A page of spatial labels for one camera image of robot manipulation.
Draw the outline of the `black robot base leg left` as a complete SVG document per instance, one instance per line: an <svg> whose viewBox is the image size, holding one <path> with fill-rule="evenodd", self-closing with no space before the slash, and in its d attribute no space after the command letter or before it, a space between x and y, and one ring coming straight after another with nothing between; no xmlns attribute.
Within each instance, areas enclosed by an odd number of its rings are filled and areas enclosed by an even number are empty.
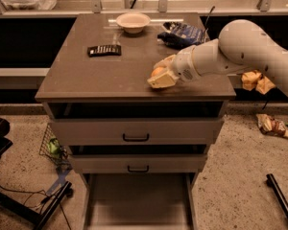
<svg viewBox="0 0 288 230"><path fill-rule="evenodd" d="M25 203L20 203L0 192L0 206L30 222L34 226L33 230L42 230L60 206L61 201L72 192L71 186L72 184L66 181L49 195L43 191L38 191L44 198L37 206L27 206Z"/></svg>

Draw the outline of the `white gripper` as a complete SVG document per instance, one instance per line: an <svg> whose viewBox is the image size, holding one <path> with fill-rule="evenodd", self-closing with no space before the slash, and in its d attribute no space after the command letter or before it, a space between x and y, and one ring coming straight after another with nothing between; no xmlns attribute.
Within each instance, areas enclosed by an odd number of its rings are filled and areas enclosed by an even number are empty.
<svg viewBox="0 0 288 230"><path fill-rule="evenodd" d="M200 78L200 74L196 70L194 59L192 58L194 50L195 46L184 48L176 55L171 55L156 63L154 69L165 68L165 70L147 79L148 84L152 88L158 89L174 86L179 78L185 82L197 81Z"/></svg>

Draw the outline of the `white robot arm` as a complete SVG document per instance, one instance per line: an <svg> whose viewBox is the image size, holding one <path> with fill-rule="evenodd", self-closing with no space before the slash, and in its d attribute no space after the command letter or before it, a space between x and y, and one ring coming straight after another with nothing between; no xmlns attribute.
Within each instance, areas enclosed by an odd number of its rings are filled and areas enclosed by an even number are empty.
<svg viewBox="0 0 288 230"><path fill-rule="evenodd" d="M216 39L189 46L156 63L148 84L168 88L178 81L245 69L260 71L288 97L288 51L244 19L229 22Z"/></svg>

